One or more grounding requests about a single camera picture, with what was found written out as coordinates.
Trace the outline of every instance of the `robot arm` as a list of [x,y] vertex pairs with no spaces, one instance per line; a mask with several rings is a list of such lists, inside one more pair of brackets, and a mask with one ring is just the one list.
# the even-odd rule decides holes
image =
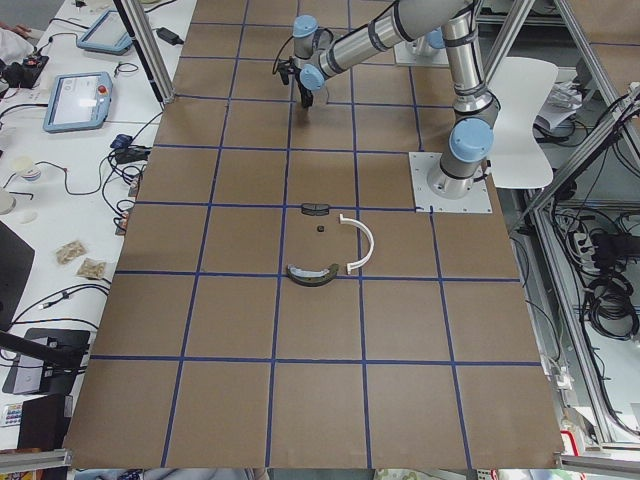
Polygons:
[[294,57],[280,62],[283,82],[293,75],[302,106],[313,102],[311,92],[325,82],[402,41],[412,42],[442,27],[456,93],[456,113],[449,145],[438,168],[429,173],[429,185],[446,198],[461,198],[493,143],[493,125],[499,103],[484,81],[475,22],[478,0],[395,0],[368,24],[337,40],[309,15],[294,23]]

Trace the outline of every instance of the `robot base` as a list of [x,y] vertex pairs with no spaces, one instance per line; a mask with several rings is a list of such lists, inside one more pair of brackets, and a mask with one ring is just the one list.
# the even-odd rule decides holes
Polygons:
[[[463,198],[451,200],[436,194],[427,182],[429,171],[440,161],[441,153],[410,152],[413,199],[418,212],[492,213],[491,201],[484,180],[473,183]],[[477,177],[482,175],[478,168]]]
[[415,55],[411,43],[400,42],[393,47],[393,53],[396,58],[396,65],[449,68],[447,52],[444,49],[433,56]]

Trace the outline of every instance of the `white curved object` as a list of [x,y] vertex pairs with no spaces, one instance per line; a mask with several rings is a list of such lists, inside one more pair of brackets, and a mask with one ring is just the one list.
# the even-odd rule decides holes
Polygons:
[[553,179],[531,127],[557,76],[558,67],[533,58],[506,57],[500,62],[489,84],[502,105],[489,154],[496,187],[542,188]]
[[362,230],[365,236],[367,237],[367,240],[369,240],[369,251],[367,252],[367,254],[364,257],[362,257],[360,260],[347,263],[347,275],[351,275],[351,272],[353,270],[356,270],[364,266],[364,264],[369,261],[369,259],[371,258],[371,255],[373,254],[375,241],[373,240],[373,234],[371,233],[371,230],[369,230],[369,227],[367,227],[364,223],[358,220],[354,220],[353,218],[347,218],[344,215],[340,214],[340,224],[353,225],[354,227]]

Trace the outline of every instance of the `tablet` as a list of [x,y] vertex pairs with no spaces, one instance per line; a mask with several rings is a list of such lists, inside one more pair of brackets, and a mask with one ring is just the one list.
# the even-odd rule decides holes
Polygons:
[[49,133],[100,128],[109,113],[111,78],[107,72],[56,77],[43,128]]
[[78,48],[112,55],[122,55],[131,44],[131,37],[117,10],[106,10],[76,43]]

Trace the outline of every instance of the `white desk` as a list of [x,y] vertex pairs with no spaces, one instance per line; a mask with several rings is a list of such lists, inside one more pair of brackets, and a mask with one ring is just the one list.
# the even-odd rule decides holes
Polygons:
[[[196,0],[179,0],[175,4],[159,8],[149,14],[152,27],[166,27],[182,38],[186,37],[189,21]],[[59,18],[72,18],[77,23],[89,25],[98,13],[78,11],[72,3],[65,3],[58,14]],[[49,36],[59,32],[80,32],[80,29],[64,23],[54,22],[49,26],[41,43]],[[158,42],[171,77],[175,74],[181,46],[171,46]],[[106,71],[113,78],[113,71],[119,61],[131,62],[140,66],[135,75],[121,74],[114,78],[114,97],[109,118],[102,128],[85,132],[48,134],[42,130],[45,109],[25,109],[12,112],[3,118],[4,130],[0,139],[4,155],[0,159],[0,182],[4,184],[11,175],[8,167],[12,158],[28,155],[34,161],[49,161],[69,171],[71,191],[90,191],[98,185],[98,165],[111,150],[109,144],[119,133],[135,133],[160,112],[137,53],[132,49],[124,56],[103,55],[80,50],[71,36],[55,37],[51,46],[44,50],[50,61],[43,71],[42,85],[34,90],[23,90],[11,99],[0,102],[0,111],[20,103],[43,102],[49,100],[50,88],[55,75],[63,73],[81,73]],[[137,144],[151,146],[155,138],[158,117],[136,139]],[[21,178],[14,179],[8,190],[35,194],[33,200],[17,196],[16,208],[9,214],[0,216],[7,224],[36,251],[33,269],[18,306],[18,312],[26,306],[50,293],[78,283],[85,279],[76,276],[76,271],[84,258],[109,263],[108,278],[111,278],[122,248],[122,237],[114,235],[113,212],[104,203],[100,192],[89,196],[69,196],[64,190],[64,177],[61,171],[41,165],[42,176],[36,182],[29,183]],[[106,187],[107,197],[112,204],[127,197],[128,187],[116,177]],[[21,223],[28,211],[37,212],[37,218],[27,224]],[[88,253],[71,263],[57,264],[54,252],[62,245],[80,240]],[[62,301],[47,310],[31,310],[23,320],[38,320],[59,317],[74,317],[99,324],[106,298],[95,290],[83,291],[71,300]],[[92,330],[77,322],[60,321],[38,325],[16,325],[12,334],[24,335],[34,326],[43,328],[66,328]],[[0,367],[0,381],[4,382],[7,368]],[[82,376],[73,388],[74,402],[82,385]],[[18,403],[35,398],[33,395],[20,396],[0,393],[0,407],[7,403]],[[0,428],[0,449],[15,448],[19,429],[17,427]]]
[[[152,28],[166,27],[184,39],[196,1],[179,0],[151,12],[148,14],[148,18]],[[78,13],[78,10],[71,3],[63,4],[56,15],[57,18],[72,19],[81,25],[91,25],[98,16],[98,13],[89,13],[86,8]],[[84,30],[66,23],[53,22],[49,25],[39,46],[46,44],[51,35],[63,32],[73,32],[80,36]],[[173,78],[182,45],[169,45],[157,38],[156,40],[167,71]],[[145,123],[160,111],[138,54],[133,47],[124,55],[87,52],[76,47],[73,36],[61,35],[54,37],[53,43],[44,48],[43,54],[49,56],[49,63],[42,72],[39,86],[34,90],[21,90],[10,99],[3,100],[2,110],[21,103],[48,103],[56,75],[105,71],[113,80],[113,100],[107,121]],[[114,70],[118,62],[133,63],[139,67],[139,70],[134,74],[121,73],[114,77]],[[20,118],[43,118],[42,114],[35,109],[25,109],[21,112],[11,113],[11,115]],[[154,120],[154,123],[159,122],[160,118]]]

